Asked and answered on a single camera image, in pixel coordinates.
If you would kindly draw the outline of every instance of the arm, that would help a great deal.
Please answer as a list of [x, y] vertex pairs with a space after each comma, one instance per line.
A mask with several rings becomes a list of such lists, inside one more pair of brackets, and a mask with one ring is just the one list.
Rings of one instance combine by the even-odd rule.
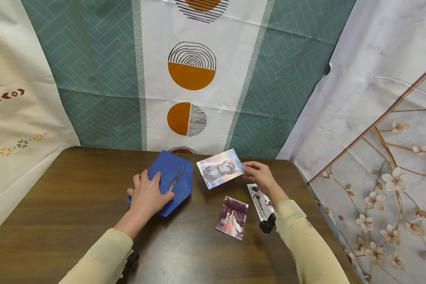
[[132, 197], [129, 211], [106, 231], [87, 251], [82, 259], [59, 282], [59, 284], [115, 284], [121, 277], [124, 265], [132, 253], [133, 239], [148, 220], [168, 203], [174, 194], [159, 192], [161, 174], [148, 180], [148, 172], [135, 175], [134, 189], [127, 193]]
[[276, 183], [268, 166], [244, 162], [243, 171], [245, 179], [257, 183], [270, 198], [275, 208], [276, 228], [295, 259], [300, 283], [348, 284], [347, 276], [327, 243], [296, 202]]

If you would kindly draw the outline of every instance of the red arrow pattern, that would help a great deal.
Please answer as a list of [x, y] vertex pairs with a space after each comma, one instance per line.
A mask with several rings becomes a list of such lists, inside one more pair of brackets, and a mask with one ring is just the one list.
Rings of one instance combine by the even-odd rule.
[[17, 89], [18, 92], [13, 91], [11, 93], [12, 96], [9, 96], [9, 93], [3, 93], [3, 95], [0, 96], [0, 102], [3, 101], [3, 99], [12, 99], [13, 97], [16, 97], [18, 95], [24, 95], [25, 90], [24, 89]]

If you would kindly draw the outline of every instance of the blue paper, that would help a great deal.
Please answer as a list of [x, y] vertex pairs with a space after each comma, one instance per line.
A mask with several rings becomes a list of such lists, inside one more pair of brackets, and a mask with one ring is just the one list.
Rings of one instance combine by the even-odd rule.
[[[161, 180], [159, 182], [161, 194], [165, 194], [169, 190], [171, 183], [182, 168], [183, 171], [172, 189], [175, 195], [174, 199], [169, 201], [157, 215], [167, 217], [192, 193], [192, 162], [186, 161], [170, 152], [162, 151], [148, 168], [148, 179], [153, 179], [158, 171], [161, 172]], [[126, 202], [131, 202], [130, 196], [126, 199]]]

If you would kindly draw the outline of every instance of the photograph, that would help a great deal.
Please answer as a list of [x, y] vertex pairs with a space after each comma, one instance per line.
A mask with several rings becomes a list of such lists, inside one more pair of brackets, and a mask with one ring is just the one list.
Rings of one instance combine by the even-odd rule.
[[208, 189], [212, 189], [244, 173], [241, 169], [240, 159], [234, 149], [197, 162], [197, 167]]
[[248, 206], [246, 203], [226, 196], [216, 223], [216, 230], [226, 233], [235, 239], [243, 240]]
[[267, 221], [270, 215], [275, 212], [270, 199], [259, 190], [255, 183], [248, 185], [248, 190], [260, 220]]

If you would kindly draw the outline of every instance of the right hand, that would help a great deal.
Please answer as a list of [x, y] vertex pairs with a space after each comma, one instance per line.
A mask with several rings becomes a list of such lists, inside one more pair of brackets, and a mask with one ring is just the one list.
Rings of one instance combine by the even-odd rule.
[[270, 168], [266, 164], [252, 161], [244, 162], [242, 165], [242, 170], [245, 172], [243, 177], [257, 183], [260, 191], [266, 196], [270, 196], [271, 189], [279, 188]]

